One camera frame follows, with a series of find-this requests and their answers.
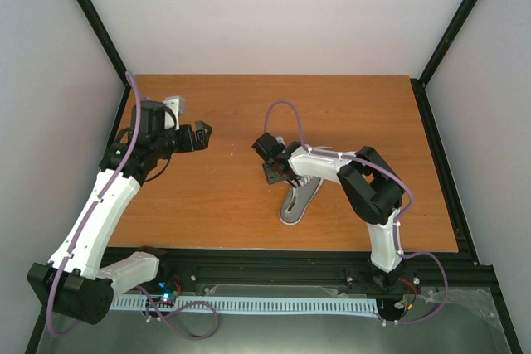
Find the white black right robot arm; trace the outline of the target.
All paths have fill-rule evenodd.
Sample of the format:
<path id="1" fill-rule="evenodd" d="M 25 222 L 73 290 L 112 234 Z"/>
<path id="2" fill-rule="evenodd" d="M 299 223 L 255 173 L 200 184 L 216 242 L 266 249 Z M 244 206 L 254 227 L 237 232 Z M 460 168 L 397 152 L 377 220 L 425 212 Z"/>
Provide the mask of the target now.
<path id="1" fill-rule="evenodd" d="M 269 133 L 252 148 L 270 184 L 290 185 L 279 212 L 282 223 L 297 224 L 323 182 L 339 184 L 356 216 L 368 226 L 373 283 L 381 290 L 396 283 L 402 262 L 396 228 L 406 188 L 374 148 L 341 153 L 300 142 L 285 144 Z"/>

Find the grey canvas sneaker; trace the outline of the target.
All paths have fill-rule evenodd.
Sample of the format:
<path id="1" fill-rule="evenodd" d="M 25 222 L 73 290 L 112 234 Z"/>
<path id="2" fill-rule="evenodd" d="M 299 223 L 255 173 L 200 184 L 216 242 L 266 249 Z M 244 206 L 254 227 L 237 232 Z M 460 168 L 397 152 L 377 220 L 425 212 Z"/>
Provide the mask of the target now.
<path id="1" fill-rule="evenodd" d="M 288 195 L 280 208 L 279 218 L 285 225 L 298 224 L 323 184 L 323 179 L 311 176 L 302 176 L 294 187 L 291 186 Z"/>

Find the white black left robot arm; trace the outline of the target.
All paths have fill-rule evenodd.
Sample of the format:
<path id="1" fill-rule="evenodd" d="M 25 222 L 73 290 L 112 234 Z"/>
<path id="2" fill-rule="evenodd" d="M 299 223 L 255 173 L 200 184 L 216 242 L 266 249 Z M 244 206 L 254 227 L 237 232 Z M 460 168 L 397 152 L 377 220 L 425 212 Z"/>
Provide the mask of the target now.
<path id="1" fill-rule="evenodd" d="M 173 270 L 163 250 L 141 247 L 126 259 L 102 266 L 105 248 L 128 204 L 143 184 L 153 180 L 159 161 L 175 153 L 208 146 L 212 129 L 197 121 L 180 124 L 185 111 L 181 96 L 145 100 L 134 106 L 131 125 L 105 150 L 95 185 L 76 223 L 46 264 L 35 263 L 27 280 L 49 313 L 94 325 L 114 299 L 140 284 L 165 289 Z"/>

